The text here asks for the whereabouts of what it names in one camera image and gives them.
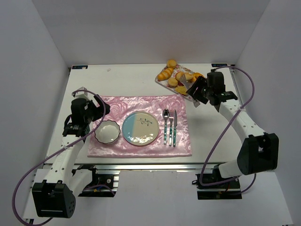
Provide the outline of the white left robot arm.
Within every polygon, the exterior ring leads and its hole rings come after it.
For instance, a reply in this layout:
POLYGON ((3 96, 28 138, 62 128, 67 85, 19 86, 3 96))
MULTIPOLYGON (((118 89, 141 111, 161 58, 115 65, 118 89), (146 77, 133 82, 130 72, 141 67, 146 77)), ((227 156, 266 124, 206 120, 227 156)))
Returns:
POLYGON ((76 198, 92 182, 91 170, 73 170, 73 166, 90 132, 90 123, 110 112, 110 106, 98 95, 94 98, 99 106, 84 94, 71 102, 71 115, 64 122, 63 150, 56 155, 42 182, 35 183, 32 188, 38 217, 70 218, 75 211, 76 198))

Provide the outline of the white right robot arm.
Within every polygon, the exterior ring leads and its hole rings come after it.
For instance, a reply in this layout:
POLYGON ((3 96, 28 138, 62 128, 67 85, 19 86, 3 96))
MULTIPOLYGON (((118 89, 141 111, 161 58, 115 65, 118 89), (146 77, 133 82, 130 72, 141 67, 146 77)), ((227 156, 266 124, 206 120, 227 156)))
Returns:
POLYGON ((199 76, 187 90, 195 103, 210 103, 228 121, 226 129, 232 127, 239 136, 242 146, 236 159, 216 165, 211 180, 202 186, 216 186, 228 183, 241 175, 250 175, 275 170, 278 165, 279 138, 267 133, 244 111, 244 105, 232 91, 226 91, 222 72, 212 70, 204 78, 199 76))

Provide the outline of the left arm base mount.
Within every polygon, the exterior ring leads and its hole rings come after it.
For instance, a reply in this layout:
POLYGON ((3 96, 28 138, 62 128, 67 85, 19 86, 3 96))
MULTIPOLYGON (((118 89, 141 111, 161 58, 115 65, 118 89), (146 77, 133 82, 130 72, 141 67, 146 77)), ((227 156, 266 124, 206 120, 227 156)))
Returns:
POLYGON ((74 176, 79 170, 90 170, 92 181, 85 186, 79 197, 114 197, 119 183, 119 172, 98 169, 95 165, 79 165, 72 169, 74 176))

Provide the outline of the orange striped ring bread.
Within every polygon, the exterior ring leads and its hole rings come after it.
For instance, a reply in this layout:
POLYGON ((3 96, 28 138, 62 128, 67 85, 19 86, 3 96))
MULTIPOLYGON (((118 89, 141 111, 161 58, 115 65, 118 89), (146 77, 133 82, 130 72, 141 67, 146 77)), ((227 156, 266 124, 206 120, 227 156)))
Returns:
POLYGON ((182 77, 186 80, 186 81, 190 81, 191 79, 193 79, 193 75, 187 72, 178 72, 175 75, 175 78, 180 81, 182 79, 182 77))

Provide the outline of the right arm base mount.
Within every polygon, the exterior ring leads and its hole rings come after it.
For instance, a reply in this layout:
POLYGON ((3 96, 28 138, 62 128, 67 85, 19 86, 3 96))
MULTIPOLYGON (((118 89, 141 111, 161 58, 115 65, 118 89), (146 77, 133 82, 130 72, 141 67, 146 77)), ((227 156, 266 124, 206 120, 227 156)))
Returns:
POLYGON ((199 182, 200 174, 196 174, 192 185, 197 188, 198 200, 240 200, 242 199, 238 180, 214 186, 203 186, 199 182))

